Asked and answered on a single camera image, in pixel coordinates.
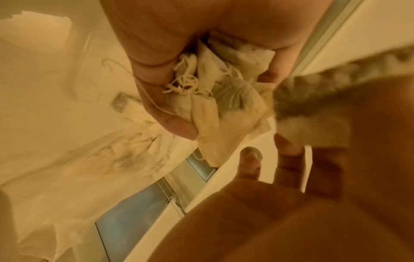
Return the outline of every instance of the tea bag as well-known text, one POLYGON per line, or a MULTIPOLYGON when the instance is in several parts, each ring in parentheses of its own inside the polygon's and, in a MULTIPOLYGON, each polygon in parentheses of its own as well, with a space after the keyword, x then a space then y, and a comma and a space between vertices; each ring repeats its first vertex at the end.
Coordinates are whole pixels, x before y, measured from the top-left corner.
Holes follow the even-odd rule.
POLYGON ((273 94, 277 132, 298 145, 347 147, 353 106, 374 91, 361 85, 412 74, 414 46, 408 46, 290 77, 273 94))
POLYGON ((248 134, 266 130, 263 119, 272 111, 275 86, 257 85, 256 79, 274 54, 212 32, 207 45, 197 42, 196 54, 180 56, 165 93, 174 113, 197 128, 198 147, 210 166, 221 166, 248 134))

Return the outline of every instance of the fingernail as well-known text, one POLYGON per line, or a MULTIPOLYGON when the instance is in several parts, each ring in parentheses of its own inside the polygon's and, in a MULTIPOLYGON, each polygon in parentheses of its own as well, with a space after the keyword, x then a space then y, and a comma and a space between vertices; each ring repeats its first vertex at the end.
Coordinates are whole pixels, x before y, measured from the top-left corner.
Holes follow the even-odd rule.
POLYGON ((259 159, 259 156, 257 155, 257 153, 255 151, 250 151, 247 154, 247 158, 251 158, 251 159, 258 160, 259 159))

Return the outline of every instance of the hand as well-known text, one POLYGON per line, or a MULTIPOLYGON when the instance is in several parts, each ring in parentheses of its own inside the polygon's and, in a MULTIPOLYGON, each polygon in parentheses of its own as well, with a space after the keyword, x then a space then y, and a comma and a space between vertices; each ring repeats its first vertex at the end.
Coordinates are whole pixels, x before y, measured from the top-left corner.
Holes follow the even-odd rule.
POLYGON ((196 128, 171 112, 163 85, 178 56, 211 30, 276 51, 260 82, 280 82, 331 0, 101 0, 131 61, 145 109, 173 134, 196 139, 196 128))
POLYGON ((413 261, 414 78, 372 82, 350 149, 304 149, 275 135, 273 184, 245 148, 234 180, 191 210, 150 262, 413 261))

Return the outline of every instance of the human skin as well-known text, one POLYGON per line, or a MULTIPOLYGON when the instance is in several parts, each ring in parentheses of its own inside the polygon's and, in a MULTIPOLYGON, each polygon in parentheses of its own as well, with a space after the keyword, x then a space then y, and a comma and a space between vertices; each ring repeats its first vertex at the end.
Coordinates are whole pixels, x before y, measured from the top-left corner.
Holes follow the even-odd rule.
POLYGON ((351 146, 304 149, 275 135, 273 184, 262 156, 240 153, 235 179, 191 210, 149 262, 414 261, 414 76, 373 81, 351 146))
POLYGON ((165 129, 194 140, 197 130, 171 112, 164 85, 179 55, 211 30, 274 50, 260 82, 279 83, 331 0, 100 0, 132 66, 145 107, 165 129))

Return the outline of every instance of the used tea bag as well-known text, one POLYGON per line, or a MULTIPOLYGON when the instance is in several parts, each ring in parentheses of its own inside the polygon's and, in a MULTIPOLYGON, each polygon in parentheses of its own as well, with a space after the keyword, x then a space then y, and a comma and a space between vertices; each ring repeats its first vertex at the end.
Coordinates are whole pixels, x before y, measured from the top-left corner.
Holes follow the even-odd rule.
POLYGON ((273 93, 277 132, 298 145, 347 147, 352 107, 372 93, 364 83, 414 74, 414 46, 386 51, 307 76, 273 93))
POLYGON ((205 160, 219 167, 248 134, 266 130, 263 119, 271 112, 269 97, 275 86, 260 85, 256 78, 275 53, 217 32, 207 44, 199 40, 196 54, 180 56, 176 79, 165 93, 174 113, 197 128, 205 160))

